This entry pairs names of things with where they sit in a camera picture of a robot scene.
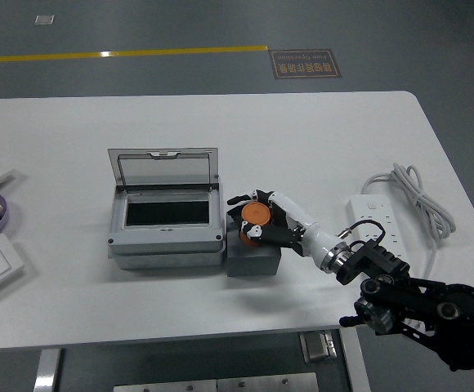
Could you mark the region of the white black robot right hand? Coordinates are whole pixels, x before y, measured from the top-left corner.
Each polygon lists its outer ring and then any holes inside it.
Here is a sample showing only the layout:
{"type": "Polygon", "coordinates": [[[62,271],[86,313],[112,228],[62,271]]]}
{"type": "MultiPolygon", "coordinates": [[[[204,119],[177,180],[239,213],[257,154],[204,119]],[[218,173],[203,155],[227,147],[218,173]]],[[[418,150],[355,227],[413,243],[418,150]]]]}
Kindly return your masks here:
{"type": "Polygon", "coordinates": [[[327,274],[345,249],[339,237],[324,232],[314,217],[279,191],[255,189],[230,198],[227,205],[241,241],[248,245],[290,248],[299,256],[312,258],[327,274]]]}

